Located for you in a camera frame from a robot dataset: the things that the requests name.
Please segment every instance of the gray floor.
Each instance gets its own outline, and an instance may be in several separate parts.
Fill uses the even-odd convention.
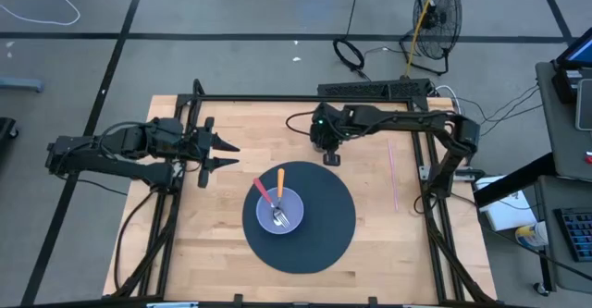
[[[34,25],[0,10],[2,31],[116,32],[130,0],[71,0],[82,13],[72,27]],[[561,36],[546,0],[462,0],[462,35]],[[132,32],[341,33],[352,0],[141,0]],[[557,0],[573,35],[592,22],[586,0]],[[31,18],[69,20],[60,0],[0,0]],[[411,28],[413,0],[358,0],[351,32],[402,34]],[[9,48],[6,43],[14,42]],[[82,133],[115,41],[0,39],[0,76],[38,78],[41,94],[0,91],[0,116],[14,117],[21,135],[0,166],[0,306],[19,304],[56,208],[63,182],[47,175],[45,146],[57,135]],[[361,50],[395,43],[356,43]],[[549,61],[564,44],[458,43],[450,73],[436,85],[452,87],[492,113],[535,85],[535,63]],[[373,80],[397,79],[401,55],[369,54],[364,71]],[[413,77],[428,76],[414,70]],[[209,93],[314,94],[325,82],[356,81],[335,57],[330,42],[127,41],[97,130],[144,119],[154,94],[189,92],[199,78]],[[538,105],[536,94],[521,108]],[[462,104],[469,117],[476,108]],[[500,124],[480,142],[474,165],[508,173],[549,150],[545,119],[536,110]],[[125,179],[92,176],[125,190]],[[124,201],[79,184],[37,302],[98,298],[117,235]],[[538,260],[486,234],[499,298],[510,303],[585,306],[590,296],[560,290],[542,298]]]

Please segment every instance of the round mat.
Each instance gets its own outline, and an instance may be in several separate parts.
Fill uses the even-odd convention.
[[[277,270],[314,273],[333,265],[345,253],[355,230],[353,199],[343,182],[328,169],[307,162],[290,162],[266,171],[259,179],[267,189],[278,184],[278,169],[286,171],[284,187],[296,191],[304,218],[291,233],[263,229],[256,216],[261,193],[252,186],[242,209],[244,234],[255,254]]]

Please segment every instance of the black desk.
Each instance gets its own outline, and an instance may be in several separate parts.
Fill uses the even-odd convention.
[[[543,175],[592,181],[592,165],[585,161],[586,151],[592,151],[592,136],[575,128],[575,105],[559,101],[551,82],[554,75],[551,63],[536,64],[551,152],[477,191],[475,201],[480,207],[534,184]]]
[[[553,210],[557,208],[592,207],[592,183],[543,176],[536,182],[535,191],[537,202],[543,206],[543,211],[539,213],[540,220],[545,220],[547,224],[547,235],[549,237],[548,256],[581,272],[592,275],[592,263],[577,263],[574,261],[561,233],[559,223],[553,214]],[[555,264],[541,266],[544,277],[547,271],[552,274],[548,279],[545,279],[546,283],[552,282],[554,279],[557,285],[566,290],[592,293],[592,282],[589,280],[557,267]],[[545,288],[552,290],[554,289],[553,285],[552,283],[545,284]]]

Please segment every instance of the electric fan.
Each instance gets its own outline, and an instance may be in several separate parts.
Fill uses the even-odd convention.
[[[413,36],[415,27],[419,22],[426,0],[415,0],[413,5],[413,29],[399,40],[399,45],[405,54],[405,60],[409,63],[409,55],[403,42]],[[446,69],[436,71],[412,63],[411,65],[425,71],[430,71],[441,76],[448,72],[448,55],[456,44],[461,33],[463,23],[463,8],[461,0],[429,0],[424,19],[419,26],[416,46],[421,55],[434,60],[444,58]]]

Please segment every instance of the wooden table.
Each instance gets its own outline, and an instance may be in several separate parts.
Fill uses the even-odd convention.
[[[155,96],[148,119],[173,117],[175,103],[176,96]],[[451,109],[450,99],[431,98],[428,103],[430,109]],[[213,155],[235,157],[240,162],[215,171],[206,189],[197,188],[197,172],[187,174],[166,300],[229,302],[235,293],[240,293],[246,302],[367,303],[369,296],[376,296],[380,303],[438,303],[426,222],[413,211],[413,200],[420,192],[409,132],[383,131],[345,142],[339,148],[341,166],[328,169],[350,190],[357,222],[350,247],[330,268],[316,274],[287,274],[264,264],[250,249],[242,230],[241,212],[253,178],[289,161],[322,165],[322,156],[313,150],[308,137],[284,125],[289,115],[311,111],[316,105],[202,103],[198,124],[202,125],[206,117],[214,117],[214,131],[240,147],[239,153],[213,151]],[[375,105],[383,110],[406,110],[400,104]],[[310,116],[296,117],[290,123],[296,129],[308,130]],[[425,162],[429,164],[426,139],[420,135]],[[388,140],[395,158],[399,211],[395,211],[390,179]],[[444,155],[445,150],[438,142],[437,148],[438,156]],[[453,191],[473,198],[469,183],[455,183]],[[131,183],[123,219],[147,192],[148,188],[141,182]],[[146,251],[155,200],[146,204],[129,223],[122,242],[120,281],[133,271]],[[449,198],[447,203],[457,256],[484,292],[495,298],[475,207],[455,198]],[[449,267],[443,255],[440,256],[447,297],[453,298]],[[159,267],[159,263],[154,263],[153,269]],[[114,291],[112,272],[113,261],[105,294]],[[153,270],[152,276],[149,293],[154,292],[157,272]]]

